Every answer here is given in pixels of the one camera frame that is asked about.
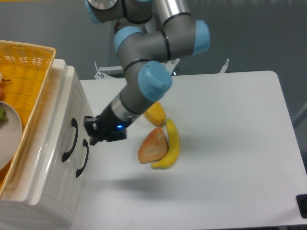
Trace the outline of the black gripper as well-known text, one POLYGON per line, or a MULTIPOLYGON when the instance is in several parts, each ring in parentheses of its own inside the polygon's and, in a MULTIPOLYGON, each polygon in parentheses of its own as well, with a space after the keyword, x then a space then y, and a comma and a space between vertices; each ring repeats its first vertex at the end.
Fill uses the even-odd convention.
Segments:
POLYGON ((126 126, 115 115, 98 115, 84 117, 84 128, 90 137, 90 145, 94 146, 99 141, 119 141, 127 138, 126 126))

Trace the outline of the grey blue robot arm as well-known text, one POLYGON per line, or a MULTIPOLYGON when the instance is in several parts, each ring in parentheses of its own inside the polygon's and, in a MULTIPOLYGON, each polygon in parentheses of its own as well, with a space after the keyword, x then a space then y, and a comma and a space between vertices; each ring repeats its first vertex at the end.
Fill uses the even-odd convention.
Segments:
POLYGON ((84 127, 90 144, 126 138, 126 129, 172 84, 165 63, 205 52, 211 43, 208 25, 195 20, 185 0, 87 0, 95 23, 126 19, 130 24, 114 37, 127 85, 84 127))

